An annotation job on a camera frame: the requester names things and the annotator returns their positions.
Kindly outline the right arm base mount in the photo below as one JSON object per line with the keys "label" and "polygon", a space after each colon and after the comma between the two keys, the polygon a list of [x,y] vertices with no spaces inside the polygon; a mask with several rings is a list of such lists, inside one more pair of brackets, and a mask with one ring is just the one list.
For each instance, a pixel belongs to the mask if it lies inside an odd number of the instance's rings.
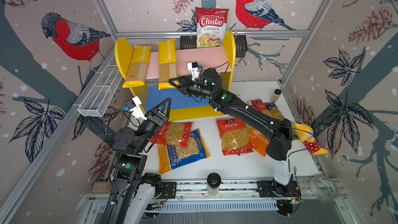
{"label": "right arm base mount", "polygon": [[290,180],[284,186],[275,180],[257,181],[257,192],[261,198],[299,198],[301,191],[296,180]]}

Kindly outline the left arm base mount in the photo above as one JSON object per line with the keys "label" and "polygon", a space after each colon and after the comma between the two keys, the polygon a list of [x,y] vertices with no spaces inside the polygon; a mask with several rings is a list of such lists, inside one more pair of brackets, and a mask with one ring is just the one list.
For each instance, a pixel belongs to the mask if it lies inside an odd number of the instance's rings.
{"label": "left arm base mount", "polygon": [[163,181],[162,183],[156,183],[155,195],[153,199],[175,199],[177,192],[177,183],[175,181]]}

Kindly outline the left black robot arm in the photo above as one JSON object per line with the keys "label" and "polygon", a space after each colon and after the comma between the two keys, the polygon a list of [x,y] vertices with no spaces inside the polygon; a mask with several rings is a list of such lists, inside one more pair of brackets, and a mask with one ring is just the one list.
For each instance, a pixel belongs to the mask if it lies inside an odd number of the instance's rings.
{"label": "left black robot arm", "polygon": [[148,143],[169,121],[172,99],[166,98],[144,113],[141,100],[134,97],[127,101],[123,113],[128,113],[142,123],[136,128],[125,127],[115,135],[113,151],[117,158],[110,178],[112,192],[101,222],[103,224],[137,224],[141,221],[150,201],[160,195],[160,174],[145,173],[145,152]]}

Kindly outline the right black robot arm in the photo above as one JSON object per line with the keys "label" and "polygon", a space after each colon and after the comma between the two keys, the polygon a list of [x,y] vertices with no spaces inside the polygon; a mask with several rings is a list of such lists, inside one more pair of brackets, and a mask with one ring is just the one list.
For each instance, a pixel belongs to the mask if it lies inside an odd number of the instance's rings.
{"label": "right black robot arm", "polygon": [[217,112],[235,117],[250,125],[270,140],[267,154],[274,161],[274,182],[288,186],[292,181],[288,153],[292,148],[292,123],[279,120],[255,110],[234,93],[222,88],[222,76],[215,68],[204,70],[199,78],[191,75],[169,79],[170,85],[184,95],[209,99]]}

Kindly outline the yellow spaghetti pack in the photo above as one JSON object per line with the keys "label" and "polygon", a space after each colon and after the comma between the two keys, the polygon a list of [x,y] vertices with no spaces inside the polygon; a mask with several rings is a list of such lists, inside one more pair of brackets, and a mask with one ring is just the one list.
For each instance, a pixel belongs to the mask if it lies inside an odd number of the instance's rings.
{"label": "yellow spaghetti pack", "polygon": [[169,80],[178,77],[175,39],[158,42],[159,46],[159,84],[158,89],[174,88]]}
{"label": "yellow spaghetti pack", "polygon": [[135,46],[134,48],[123,88],[135,88],[145,85],[151,46]]}

